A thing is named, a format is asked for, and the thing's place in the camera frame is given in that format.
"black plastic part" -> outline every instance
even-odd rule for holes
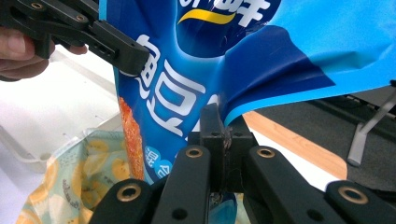
[[[207,223],[210,153],[188,146],[177,153],[151,223]]]
[[[35,54],[50,57],[50,41],[82,46],[123,73],[138,76],[149,51],[106,21],[98,21],[94,1],[0,0],[0,24],[18,29],[35,41]]]
[[[136,184],[140,191],[138,196],[129,202],[119,200],[117,194],[122,187]],[[126,179],[114,185],[99,202],[92,215],[90,224],[118,223],[137,224],[148,223],[147,209],[150,206],[152,189],[149,184],[136,179]]]
[[[253,133],[249,130],[242,116],[233,120],[228,130],[232,143],[225,153],[225,186],[228,192],[244,192],[242,180],[242,164],[248,151],[257,146]]]
[[[118,67],[124,73],[140,75],[149,58],[148,49],[139,45],[106,21],[94,22],[92,32],[98,36],[98,39],[93,43],[87,40],[90,51]],[[114,55],[113,49],[109,51],[106,46],[114,47]]]
[[[200,135],[200,132],[190,132],[187,138],[187,145],[199,145]]]
[[[245,194],[264,199],[275,223],[345,223],[277,150],[253,147],[245,168]]]
[[[368,189],[374,193],[378,198],[384,200],[387,203],[393,204],[396,207],[396,192],[381,190],[381,189]]]
[[[225,151],[227,146],[231,144],[231,138],[224,129],[216,104],[207,105],[201,110],[200,127],[199,145],[206,147],[212,157],[210,163],[210,190],[212,192],[220,192],[225,184]]]
[[[396,223],[396,211],[370,190],[336,181],[326,188],[326,199],[349,223]]]
[[[257,201],[248,195],[244,195],[244,207],[251,224],[274,223],[271,211],[263,200]]]

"clear plastic container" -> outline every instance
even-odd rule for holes
[[[38,77],[0,81],[0,141],[33,171],[89,128],[120,128],[113,68],[96,55],[57,47]]]

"metal bolt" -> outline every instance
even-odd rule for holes
[[[32,3],[31,6],[35,9],[42,9],[43,5],[39,4],[39,3]]]
[[[257,154],[265,159],[270,159],[275,156],[275,152],[269,148],[259,148],[257,149]]]
[[[186,151],[186,155],[193,159],[201,157],[203,154],[204,152],[199,148],[190,148],[189,150]]]
[[[77,19],[78,21],[85,21],[85,17],[84,17],[83,15],[78,15],[78,16],[76,16],[76,19]]]
[[[366,204],[369,202],[367,196],[358,189],[343,186],[338,189],[338,193],[347,201],[357,204]]]
[[[123,186],[117,192],[117,198],[124,203],[135,200],[139,197],[142,189],[135,183]]]

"gray floor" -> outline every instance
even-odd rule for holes
[[[346,97],[334,97],[258,112],[347,160],[356,125],[369,120],[375,110]],[[370,189],[396,191],[395,119],[385,117],[369,132],[361,166],[348,165],[347,178]]]

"finger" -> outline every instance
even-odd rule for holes
[[[83,47],[70,46],[70,48],[68,50],[74,54],[77,54],[77,55],[85,54],[88,51],[87,47],[85,47],[85,46],[83,46]]]
[[[21,68],[1,72],[1,76],[15,79],[35,77],[41,74],[49,65],[49,60],[30,64]]]
[[[14,60],[7,60],[7,59],[0,59],[0,75],[3,74],[4,71],[7,70],[15,70],[18,68],[22,68],[24,66],[34,64],[34,63],[39,63],[43,61],[44,59],[35,56],[30,60],[26,61],[14,61]]]
[[[29,60],[35,55],[31,38],[13,29],[0,27],[0,59]]]

